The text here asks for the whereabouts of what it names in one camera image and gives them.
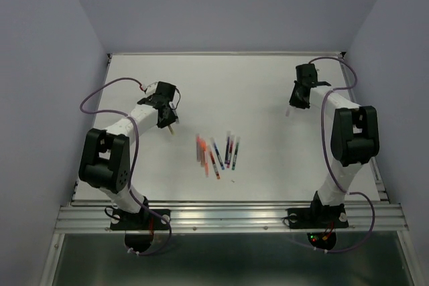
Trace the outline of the yellow marker pen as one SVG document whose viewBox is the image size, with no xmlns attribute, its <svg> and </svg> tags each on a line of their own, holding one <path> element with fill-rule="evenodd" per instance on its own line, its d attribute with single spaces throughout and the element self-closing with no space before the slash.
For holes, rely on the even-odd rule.
<svg viewBox="0 0 429 286">
<path fill-rule="evenodd" d="M 168 125 L 168 129 L 169 129 L 169 131 L 170 131 L 170 133 L 171 133 L 172 135 L 175 135 L 175 132 L 174 132 L 174 130 L 173 130 L 173 128 L 172 128 L 172 126 L 171 126 L 171 125 Z"/>
</svg>

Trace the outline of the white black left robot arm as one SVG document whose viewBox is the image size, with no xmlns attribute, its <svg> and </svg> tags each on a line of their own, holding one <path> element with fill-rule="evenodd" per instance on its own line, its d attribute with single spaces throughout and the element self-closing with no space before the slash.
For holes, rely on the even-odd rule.
<svg viewBox="0 0 429 286">
<path fill-rule="evenodd" d="M 118 222 L 128 221 L 134 228 L 143 228 L 149 217 L 155 213 L 149 209 L 148 200 L 131 183 L 140 135 L 157 127 L 170 128 L 178 121 L 176 94 L 177 86 L 168 82 L 154 82 L 144 86 L 134 78 L 145 96 L 129 113 L 116 110 L 88 111 L 84 108 L 89 98 L 80 104 L 80 111 L 88 115 L 111 113 L 121 118 L 104 129 L 90 129 L 84 140 L 84 148 L 78 170 L 81 181 L 102 191 L 117 209 L 110 217 Z"/>
</svg>

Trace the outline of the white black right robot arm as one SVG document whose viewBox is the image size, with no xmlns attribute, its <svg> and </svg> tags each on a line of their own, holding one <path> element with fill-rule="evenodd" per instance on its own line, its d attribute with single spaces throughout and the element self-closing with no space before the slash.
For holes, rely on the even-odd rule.
<svg viewBox="0 0 429 286">
<path fill-rule="evenodd" d="M 290 106 L 298 109 L 320 109 L 320 132 L 326 136 L 325 121 L 332 121 L 330 141 L 322 141 L 322 152 L 328 174 L 315 192 L 309 208 L 290 209 L 294 226 L 317 227 L 348 225 L 345 198 L 354 193 L 350 186 L 361 170 L 379 153 L 377 111 L 361 106 L 340 95 L 340 89 L 318 79 L 313 62 L 296 66 L 296 80 Z"/>
</svg>

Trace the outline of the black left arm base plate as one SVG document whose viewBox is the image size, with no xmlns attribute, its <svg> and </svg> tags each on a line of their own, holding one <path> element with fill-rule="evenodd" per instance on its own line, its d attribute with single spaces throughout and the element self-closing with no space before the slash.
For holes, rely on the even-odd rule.
<svg viewBox="0 0 429 286">
<path fill-rule="evenodd" d="M 154 216 L 141 209 L 139 213 L 128 213 L 112 206 L 104 209 L 110 219 L 109 229 L 124 232 L 124 245 L 128 253 L 143 257 L 162 252 L 170 238 L 170 226 L 166 220 L 170 219 L 169 209 L 154 210 Z"/>
</svg>

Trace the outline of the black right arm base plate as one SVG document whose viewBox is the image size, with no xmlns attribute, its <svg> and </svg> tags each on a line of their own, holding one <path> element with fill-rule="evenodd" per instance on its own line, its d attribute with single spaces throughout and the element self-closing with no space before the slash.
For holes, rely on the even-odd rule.
<svg viewBox="0 0 429 286">
<path fill-rule="evenodd" d="M 336 228 L 348 228 L 349 223 L 343 204 L 316 208 L 288 208 L 282 222 L 292 230 L 307 230 L 309 243 L 324 251 L 336 245 Z"/>
</svg>

